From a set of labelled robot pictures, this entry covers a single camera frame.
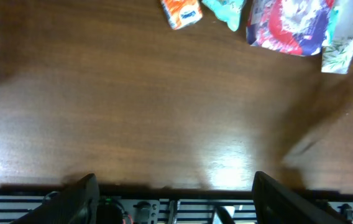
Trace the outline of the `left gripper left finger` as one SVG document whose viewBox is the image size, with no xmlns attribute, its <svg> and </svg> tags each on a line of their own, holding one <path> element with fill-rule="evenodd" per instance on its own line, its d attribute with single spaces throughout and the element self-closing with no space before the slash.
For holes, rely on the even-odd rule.
<svg viewBox="0 0 353 224">
<path fill-rule="evenodd" d="M 95 224 L 99 186 L 88 174 L 13 224 Z"/>
</svg>

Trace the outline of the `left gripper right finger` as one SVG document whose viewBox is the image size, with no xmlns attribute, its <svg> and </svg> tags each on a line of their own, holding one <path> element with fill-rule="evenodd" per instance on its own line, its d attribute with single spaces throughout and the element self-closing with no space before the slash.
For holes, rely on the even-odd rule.
<svg viewBox="0 0 353 224">
<path fill-rule="evenodd" d="M 347 223 L 346 219 L 317 207 L 262 171 L 255 173 L 252 197 L 258 223 Z"/>
</svg>

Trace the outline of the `red floral tissue pack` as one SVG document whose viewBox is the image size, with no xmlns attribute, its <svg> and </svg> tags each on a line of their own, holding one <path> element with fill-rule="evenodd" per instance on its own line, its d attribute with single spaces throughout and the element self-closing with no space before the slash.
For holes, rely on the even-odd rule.
<svg viewBox="0 0 353 224">
<path fill-rule="evenodd" d="M 246 27 L 251 46 L 311 56 L 329 42 L 334 0 L 255 0 Z"/>
</svg>

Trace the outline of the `white floral tube gold cap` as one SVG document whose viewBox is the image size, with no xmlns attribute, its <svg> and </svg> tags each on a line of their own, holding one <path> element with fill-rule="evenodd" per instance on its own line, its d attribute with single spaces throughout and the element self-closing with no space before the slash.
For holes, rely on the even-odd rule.
<svg viewBox="0 0 353 224">
<path fill-rule="evenodd" d="M 337 0 L 339 19 L 330 46 L 322 49 L 323 73 L 347 74 L 353 59 L 353 0 Z"/>
</svg>

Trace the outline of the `teal wet wipes pack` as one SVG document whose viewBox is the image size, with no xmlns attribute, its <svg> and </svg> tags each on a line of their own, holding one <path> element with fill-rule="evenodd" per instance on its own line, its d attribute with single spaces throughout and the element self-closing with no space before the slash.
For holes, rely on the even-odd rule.
<svg viewBox="0 0 353 224">
<path fill-rule="evenodd" d="M 202 0 L 202 3 L 233 32 L 239 28 L 245 2 L 246 0 Z"/>
</svg>

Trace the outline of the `orange tissue pack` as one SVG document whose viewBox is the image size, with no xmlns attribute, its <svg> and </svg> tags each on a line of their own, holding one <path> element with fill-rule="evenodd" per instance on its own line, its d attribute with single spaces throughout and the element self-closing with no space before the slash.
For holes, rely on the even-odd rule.
<svg viewBox="0 0 353 224">
<path fill-rule="evenodd" d="M 198 0 L 161 0 L 160 2 L 173 30 L 192 25 L 203 17 Z"/>
</svg>

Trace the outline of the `small teal tissue pack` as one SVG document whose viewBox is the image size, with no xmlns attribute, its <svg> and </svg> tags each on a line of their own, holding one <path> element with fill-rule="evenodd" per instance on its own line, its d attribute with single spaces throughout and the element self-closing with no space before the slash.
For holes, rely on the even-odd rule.
<svg viewBox="0 0 353 224">
<path fill-rule="evenodd" d="M 334 36 L 334 32 L 336 29 L 336 24 L 338 22 L 339 19 L 339 11 L 340 11 L 340 7 L 339 6 L 334 6 L 331 9 L 331 12 L 329 14 L 329 21 L 328 21 L 328 25 L 325 31 L 325 39 L 323 40 L 322 46 L 323 47 L 327 47 L 331 45 L 333 36 Z"/>
</svg>

